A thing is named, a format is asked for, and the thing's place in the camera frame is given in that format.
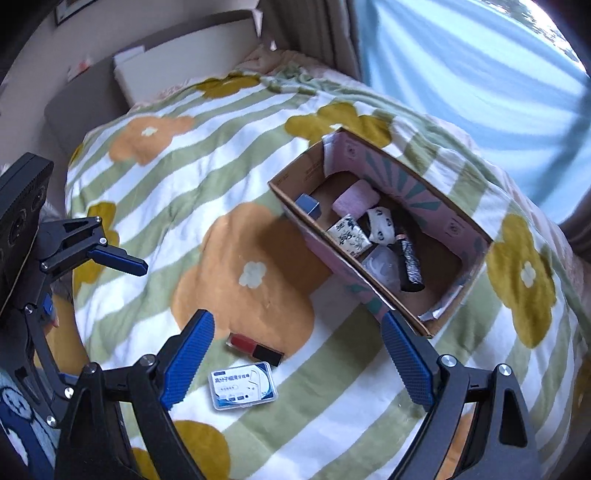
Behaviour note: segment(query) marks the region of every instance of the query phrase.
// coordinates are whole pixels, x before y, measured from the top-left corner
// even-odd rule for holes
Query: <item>pink towel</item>
[[[365,180],[358,180],[335,200],[333,210],[340,217],[350,214],[357,220],[378,202],[379,193]]]

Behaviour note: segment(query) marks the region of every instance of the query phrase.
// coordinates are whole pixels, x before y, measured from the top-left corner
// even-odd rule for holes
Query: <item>flower pattern blanket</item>
[[[410,401],[375,318],[306,248],[267,187],[341,125],[414,169],[495,240],[433,345],[471,367],[513,367],[550,472],[589,376],[591,339],[557,253],[448,131],[295,65],[189,86],[87,135],[69,168],[68,213],[100,215],[109,243],[150,266],[145,277],[92,262],[74,272],[90,359],[130,365],[208,309],[215,339],[170,411],[208,479],[387,478],[424,411]],[[396,184],[404,190],[403,179]],[[214,410],[208,373],[249,362],[226,347],[230,331],[285,352],[274,370],[277,401]],[[154,479],[131,408],[124,416],[142,473]]]

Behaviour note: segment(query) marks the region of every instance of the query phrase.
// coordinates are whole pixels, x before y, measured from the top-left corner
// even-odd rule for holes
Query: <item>open cardboard box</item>
[[[425,289],[418,293],[389,291],[326,233],[339,219],[333,202],[354,182],[367,180],[380,193],[379,205],[396,203],[411,213],[417,228],[411,239],[421,264]],[[358,293],[381,321],[398,310],[417,333],[432,337],[457,308],[480,270],[491,239],[444,194],[380,148],[339,128],[312,145],[270,182],[287,216],[306,244],[333,272]],[[313,220],[296,205],[302,193],[320,203]]]

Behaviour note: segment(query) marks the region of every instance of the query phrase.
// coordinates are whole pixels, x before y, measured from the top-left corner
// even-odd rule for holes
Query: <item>curtain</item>
[[[263,32],[277,48],[296,50],[360,80],[354,0],[260,0]]]

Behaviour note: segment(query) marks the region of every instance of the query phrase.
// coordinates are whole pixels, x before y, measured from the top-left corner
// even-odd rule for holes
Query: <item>white pillow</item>
[[[259,44],[252,18],[175,38],[115,67],[130,107],[187,80],[225,77]]]

